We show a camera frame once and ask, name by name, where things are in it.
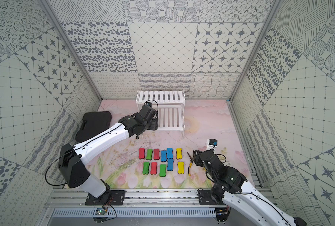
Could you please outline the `yellow eraser top shelf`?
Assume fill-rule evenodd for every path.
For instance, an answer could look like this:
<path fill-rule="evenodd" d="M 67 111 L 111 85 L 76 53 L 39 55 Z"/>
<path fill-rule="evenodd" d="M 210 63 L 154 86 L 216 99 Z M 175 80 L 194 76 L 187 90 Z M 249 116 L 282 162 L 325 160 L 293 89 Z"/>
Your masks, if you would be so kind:
<path fill-rule="evenodd" d="M 176 149 L 176 158 L 178 160 L 182 159 L 182 149 L 181 148 Z"/>

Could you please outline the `green eraser shelf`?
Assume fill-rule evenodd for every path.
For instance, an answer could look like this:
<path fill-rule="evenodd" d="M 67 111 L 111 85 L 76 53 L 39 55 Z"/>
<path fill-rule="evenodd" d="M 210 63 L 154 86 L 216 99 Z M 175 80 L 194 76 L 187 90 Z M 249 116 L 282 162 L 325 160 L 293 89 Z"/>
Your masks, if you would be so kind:
<path fill-rule="evenodd" d="M 150 163 L 149 163 L 149 162 L 144 162 L 142 173 L 143 173 L 144 175 L 149 174 L 149 168 L 150 168 Z"/>
<path fill-rule="evenodd" d="M 159 177 L 164 178 L 166 176 L 166 165 L 160 165 Z"/>
<path fill-rule="evenodd" d="M 146 160 L 152 160 L 153 149 L 147 149 Z"/>

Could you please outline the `red eraser top shelf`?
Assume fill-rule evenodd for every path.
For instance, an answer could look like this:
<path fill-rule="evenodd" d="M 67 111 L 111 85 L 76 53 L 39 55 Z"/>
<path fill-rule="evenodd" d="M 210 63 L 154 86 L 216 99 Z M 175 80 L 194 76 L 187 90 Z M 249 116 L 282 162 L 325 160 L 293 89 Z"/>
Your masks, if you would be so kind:
<path fill-rule="evenodd" d="M 153 150 L 153 160 L 159 160 L 160 159 L 160 150 L 154 149 Z"/>
<path fill-rule="evenodd" d="M 139 148 L 139 159 L 145 159 L 145 148 Z"/>

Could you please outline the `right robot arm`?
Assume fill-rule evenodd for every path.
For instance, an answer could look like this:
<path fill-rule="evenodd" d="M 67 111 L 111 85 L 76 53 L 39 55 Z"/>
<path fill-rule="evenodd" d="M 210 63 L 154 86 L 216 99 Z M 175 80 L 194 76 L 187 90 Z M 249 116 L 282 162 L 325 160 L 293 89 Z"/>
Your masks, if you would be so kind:
<path fill-rule="evenodd" d="M 210 190 L 197 191 L 197 195 L 213 204 L 225 205 L 238 211 L 257 226 L 305 226 L 307 223 L 279 209 L 237 169 L 224 165 L 213 149 L 195 150 L 193 163 L 205 169 L 213 182 Z"/>

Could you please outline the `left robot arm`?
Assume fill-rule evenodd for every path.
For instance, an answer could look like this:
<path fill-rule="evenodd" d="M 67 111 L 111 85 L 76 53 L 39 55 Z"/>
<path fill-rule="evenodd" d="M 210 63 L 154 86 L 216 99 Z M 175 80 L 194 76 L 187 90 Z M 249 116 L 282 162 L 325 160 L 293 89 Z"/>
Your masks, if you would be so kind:
<path fill-rule="evenodd" d="M 139 138 L 146 130 L 158 129 L 158 110 L 146 102 L 138 113 L 122 117 L 116 124 L 100 134 L 78 143 L 74 146 L 66 144 L 61 148 L 58 169 L 70 188 L 82 188 L 90 196 L 97 199 L 107 199 L 110 196 L 110 187 L 97 178 L 86 165 L 95 157 L 114 144 L 132 136 Z"/>

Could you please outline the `yellow eraser shelf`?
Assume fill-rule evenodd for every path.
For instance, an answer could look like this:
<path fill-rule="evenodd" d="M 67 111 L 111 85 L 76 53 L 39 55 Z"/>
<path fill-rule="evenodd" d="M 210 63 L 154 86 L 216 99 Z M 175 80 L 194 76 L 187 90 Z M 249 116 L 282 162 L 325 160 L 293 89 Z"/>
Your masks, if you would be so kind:
<path fill-rule="evenodd" d="M 178 160 L 182 159 L 182 149 L 181 148 L 176 149 L 176 158 Z"/>
<path fill-rule="evenodd" d="M 178 162 L 177 163 L 177 167 L 178 167 L 178 174 L 184 174 L 184 162 Z"/>

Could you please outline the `red eraser shelf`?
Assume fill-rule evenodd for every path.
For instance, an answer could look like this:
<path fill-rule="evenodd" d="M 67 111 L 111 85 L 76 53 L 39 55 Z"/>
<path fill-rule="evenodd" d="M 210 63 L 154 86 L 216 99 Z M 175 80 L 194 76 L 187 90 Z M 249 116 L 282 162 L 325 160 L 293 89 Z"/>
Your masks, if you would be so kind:
<path fill-rule="evenodd" d="M 145 148 L 139 148 L 139 159 L 145 159 Z"/>
<path fill-rule="evenodd" d="M 157 174 L 157 166 L 158 166 L 158 164 L 156 162 L 151 163 L 151 169 L 150 169 L 150 174 L 151 175 L 156 175 Z"/>
<path fill-rule="evenodd" d="M 154 149 L 153 150 L 153 160 L 159 160 L 160 159 L 160 150 Z"/>

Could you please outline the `blue eraser top shelf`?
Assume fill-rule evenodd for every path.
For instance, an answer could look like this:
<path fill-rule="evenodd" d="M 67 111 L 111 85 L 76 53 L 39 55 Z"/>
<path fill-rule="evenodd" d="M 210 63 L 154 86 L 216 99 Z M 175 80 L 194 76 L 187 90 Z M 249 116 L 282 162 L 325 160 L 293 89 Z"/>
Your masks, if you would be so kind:
<path fill-rule="evenodd" d="M 167 159 L 173 159 L 174 158 L 173 148 L 167 148 L 166 149 L 166 157 L 167 157 Z"/>
<path fill-rule="evenodd" d="M 161 150 L 161 162 L 167 162 L 167 150 Z"/>

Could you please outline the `green eraser top shelf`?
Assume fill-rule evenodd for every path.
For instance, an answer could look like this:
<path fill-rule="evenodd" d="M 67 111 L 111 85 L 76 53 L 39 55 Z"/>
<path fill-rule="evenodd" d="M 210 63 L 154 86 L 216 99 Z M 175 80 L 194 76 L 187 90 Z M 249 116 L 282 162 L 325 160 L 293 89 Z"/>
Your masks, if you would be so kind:
<path fill-rule="evenodd" d="M 146 160 L 152 160 L 153 149 L 147 149 Z"/>

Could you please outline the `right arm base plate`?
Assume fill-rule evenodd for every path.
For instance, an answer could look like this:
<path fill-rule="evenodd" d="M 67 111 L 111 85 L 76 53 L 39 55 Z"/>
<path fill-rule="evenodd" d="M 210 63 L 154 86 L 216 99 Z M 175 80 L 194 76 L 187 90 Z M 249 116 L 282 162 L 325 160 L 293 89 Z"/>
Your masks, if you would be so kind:
<path fill-rule="evenodd" d="M 224 205 L 222 199 L 210 190 L 199 188 L 196 193 L 200 205 Z"/>

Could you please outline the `blue eraser shelf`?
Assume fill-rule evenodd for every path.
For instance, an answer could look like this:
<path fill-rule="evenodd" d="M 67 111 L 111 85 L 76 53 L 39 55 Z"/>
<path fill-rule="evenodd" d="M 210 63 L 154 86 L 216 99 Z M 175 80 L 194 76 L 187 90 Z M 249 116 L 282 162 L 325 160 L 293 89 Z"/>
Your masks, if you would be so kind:
<path fill-rule="evenodd" d="M 167 157 L 167 159 L 173 159 L 174 158 L 173 148 L 167 148 L 166 149 L 166 157 Z"/>
<path fill-rule="evenodd" d="M 167 162 L 167 150 L 161 150 L 161 162 Z"/>
<path fill-rule="evenodd" d="M 173 171 L 174 169 L 174 159 L 167 159 L 167 171 Z"/>

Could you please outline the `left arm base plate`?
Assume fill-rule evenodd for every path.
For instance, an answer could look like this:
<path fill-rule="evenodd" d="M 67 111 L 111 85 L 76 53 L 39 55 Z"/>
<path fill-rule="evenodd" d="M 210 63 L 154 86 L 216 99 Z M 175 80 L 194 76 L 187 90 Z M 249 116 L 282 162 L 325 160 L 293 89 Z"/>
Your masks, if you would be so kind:
<path fill-rule="evenodd" d="M 86 206 L 122 206 L 125 199 L 126 190 L 107 190 L 99 198 L 87 195 Z"/>

